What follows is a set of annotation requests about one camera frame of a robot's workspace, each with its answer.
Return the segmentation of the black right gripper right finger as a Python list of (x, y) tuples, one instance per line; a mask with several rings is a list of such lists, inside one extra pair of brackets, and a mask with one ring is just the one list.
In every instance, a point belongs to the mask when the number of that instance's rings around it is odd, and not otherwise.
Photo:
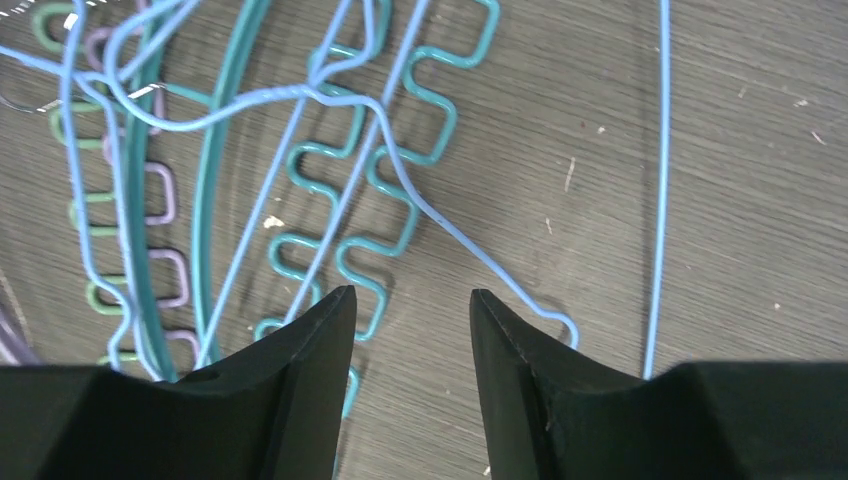
[(495, 479), (843, 479), (843, 362), (694, 361), (649, 380), (560, 343), (492, 292), (470, 330)]

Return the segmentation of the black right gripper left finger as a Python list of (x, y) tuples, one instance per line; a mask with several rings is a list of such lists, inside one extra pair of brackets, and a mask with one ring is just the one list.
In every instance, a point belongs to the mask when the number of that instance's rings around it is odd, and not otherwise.
[(104, 367), (1, 371), (5, 479), (329, 479), (357, 297), (333, 290), (289, 325), (175, 383)]

